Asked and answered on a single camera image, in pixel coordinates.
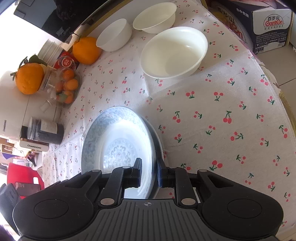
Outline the cherry print tablecloth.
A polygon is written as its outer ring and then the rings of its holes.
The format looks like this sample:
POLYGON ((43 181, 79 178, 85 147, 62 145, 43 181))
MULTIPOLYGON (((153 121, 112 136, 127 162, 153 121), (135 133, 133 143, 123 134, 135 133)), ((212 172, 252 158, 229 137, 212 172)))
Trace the cherry print tablecloth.
POLYGON ((169 166, 208 169, 270 195, 284 212, 279 232, 295 230, 295 132, 278 92, 253 54, 202 5, 176 6, 175 25, 208 40, 200 67, 180 80, 145 76, 139 58, 152 36, 136 30, 120 50, 80 65, 81 89, 60 118, 64 140, 43 156, 45 185, 79 173, 96 117, 127 106, 154 126, 169 166))

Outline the glass bowl of kumquats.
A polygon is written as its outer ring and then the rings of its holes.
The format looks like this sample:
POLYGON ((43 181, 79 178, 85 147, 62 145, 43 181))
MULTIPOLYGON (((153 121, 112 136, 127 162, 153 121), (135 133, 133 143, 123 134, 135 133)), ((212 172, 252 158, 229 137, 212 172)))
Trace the glass bowl of kumquats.
POLYGON ((80 87, 81 77, 77 71, 66 67, 47 67, 38 90, 45 97, 40 109, 45 112, 54 104, 71 104, 77 97, 80 87))

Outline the red chair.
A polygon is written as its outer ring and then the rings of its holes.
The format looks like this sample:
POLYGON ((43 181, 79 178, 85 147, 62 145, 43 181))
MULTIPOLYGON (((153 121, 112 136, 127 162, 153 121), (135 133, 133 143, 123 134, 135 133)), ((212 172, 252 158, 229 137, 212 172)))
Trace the red chair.
POLYGON ((13 184, 21 199, 44 190, 44 182, 36 170, 27 166, 10 163, 7 184, 13 184))

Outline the small white bowl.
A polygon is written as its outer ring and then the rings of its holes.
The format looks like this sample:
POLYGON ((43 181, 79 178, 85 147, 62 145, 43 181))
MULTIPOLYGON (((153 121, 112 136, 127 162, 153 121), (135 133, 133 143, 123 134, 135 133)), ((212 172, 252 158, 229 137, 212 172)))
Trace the small white bowl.
POLYGON ((132 28, 126 19, 119 19, 106 27, 96 40, 100 49, 113 52, 122 48, 131 38, 132 28))

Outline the red lidded can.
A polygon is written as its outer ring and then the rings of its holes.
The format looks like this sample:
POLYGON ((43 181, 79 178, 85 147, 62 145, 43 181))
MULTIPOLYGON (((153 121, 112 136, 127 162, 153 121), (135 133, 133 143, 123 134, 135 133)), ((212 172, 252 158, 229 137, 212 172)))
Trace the red lidded can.
POLYGON ((79 63, 77 60, 67 51, 61 53, 58 59, 53 64, 55 69, 59 68, 70 68, 72 70, 76 70, 79 63))

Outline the medium cream bowl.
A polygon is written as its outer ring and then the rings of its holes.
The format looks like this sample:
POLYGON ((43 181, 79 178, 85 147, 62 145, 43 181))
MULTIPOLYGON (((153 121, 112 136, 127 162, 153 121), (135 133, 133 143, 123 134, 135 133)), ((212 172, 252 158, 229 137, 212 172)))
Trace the medium cream bowl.
POLYGON ((158 34, 174 25, 177 6, 174 3, 159 3, 143 10, 133 21, 135 30, 158 34))

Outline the black Midea microwave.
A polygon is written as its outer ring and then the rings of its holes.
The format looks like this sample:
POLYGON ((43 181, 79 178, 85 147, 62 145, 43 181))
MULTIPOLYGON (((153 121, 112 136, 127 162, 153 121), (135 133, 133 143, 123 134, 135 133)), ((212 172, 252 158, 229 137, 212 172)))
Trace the black Midea microwave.
POLYGON ((14 15, 33 24, 61 42, 88 23, 112 1, 37 0, 19 1, 14 15))

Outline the dark glass jar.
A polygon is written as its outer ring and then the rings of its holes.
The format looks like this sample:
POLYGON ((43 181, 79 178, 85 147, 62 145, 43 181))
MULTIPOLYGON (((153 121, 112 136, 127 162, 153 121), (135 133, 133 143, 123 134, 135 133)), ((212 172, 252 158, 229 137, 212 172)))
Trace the dark glass jar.
POLYGON ((64 137, 64 126, 54 121, 31 117, 27 126, 22 126, 20 138, 59 145, 64 137))

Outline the large orange on table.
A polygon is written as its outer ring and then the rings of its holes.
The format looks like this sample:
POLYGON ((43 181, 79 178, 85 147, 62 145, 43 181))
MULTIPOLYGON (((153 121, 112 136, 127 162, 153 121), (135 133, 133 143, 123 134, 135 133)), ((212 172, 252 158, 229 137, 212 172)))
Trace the large orange on table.
POLYGON ((72 52, 79 63, 92 65, 99 59, 102 49, 97 47, 94 37, 84 37, 74 42, 72 52))

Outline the stack of white cups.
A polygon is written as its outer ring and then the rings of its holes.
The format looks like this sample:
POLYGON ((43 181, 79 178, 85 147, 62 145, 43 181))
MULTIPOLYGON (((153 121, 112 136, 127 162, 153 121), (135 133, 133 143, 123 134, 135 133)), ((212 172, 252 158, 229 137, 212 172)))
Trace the stack of white cups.
POLYGON ((47 63, 47 65, 54 66, 63 51, 64 49, 60 45, 48 39, 37 56, 39 59, 47 63))

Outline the blue patterned porcelain plate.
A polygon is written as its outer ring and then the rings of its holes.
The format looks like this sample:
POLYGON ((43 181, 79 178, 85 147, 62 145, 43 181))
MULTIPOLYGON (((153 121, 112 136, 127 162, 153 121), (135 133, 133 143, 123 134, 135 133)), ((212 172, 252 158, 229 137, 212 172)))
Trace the blue patterned porcelain plate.
POLYGON ((156 149, 144 120, 133 110, 116 106, 103 111, 90 126, 81 155, 81 172, 132 167, 142 160, 142 177, 138 188, 125 190, 125 198, 148 199, 156 191, 156 149))

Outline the Ganten water carton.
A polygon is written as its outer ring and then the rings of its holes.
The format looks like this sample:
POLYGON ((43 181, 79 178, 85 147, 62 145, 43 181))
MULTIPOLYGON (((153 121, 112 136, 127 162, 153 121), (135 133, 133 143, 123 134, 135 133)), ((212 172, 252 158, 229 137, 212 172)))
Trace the Ganten water carton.
POLYGON ((288 42, 292 11, 281 1, 210 1, 210 6, 255 54, 288 42))

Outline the white Changhong appliance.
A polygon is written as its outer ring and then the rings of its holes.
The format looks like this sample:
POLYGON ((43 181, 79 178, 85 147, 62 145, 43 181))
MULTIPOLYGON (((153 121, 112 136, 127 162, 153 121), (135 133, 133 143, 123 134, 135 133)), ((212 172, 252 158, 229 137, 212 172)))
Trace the white Changhong appliance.
POLYGON ((20 138, 22 126, 27 126, 31 117, 57 123, 62 104, 54 104, 45 112, 40 109, 45 97, 38 91, 22 94, 15 83, 1 80, 1 137, 18 143, 20 147, 46 152, 49 144, 20 138))

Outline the large cream bowl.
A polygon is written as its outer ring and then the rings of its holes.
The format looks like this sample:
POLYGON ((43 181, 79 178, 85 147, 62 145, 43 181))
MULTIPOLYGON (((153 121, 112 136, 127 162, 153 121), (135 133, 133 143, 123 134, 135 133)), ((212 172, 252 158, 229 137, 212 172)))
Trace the large cream bowl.
POLYGON ((173 27, 155 35, 140 55, 143 72, 156 79, 185 78, 200 67, 208 40, 192 27, 173 27))

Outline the orange with leaves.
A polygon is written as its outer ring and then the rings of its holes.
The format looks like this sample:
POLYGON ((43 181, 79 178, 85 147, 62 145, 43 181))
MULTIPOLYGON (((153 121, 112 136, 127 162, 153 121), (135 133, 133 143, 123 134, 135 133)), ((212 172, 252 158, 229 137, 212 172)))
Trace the orange with leaves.
POLYGON ((43 81, 47 63, 37 55, 25 57, 16 72, 10 74, 18 90, 25 95, 36 93, 43 81))

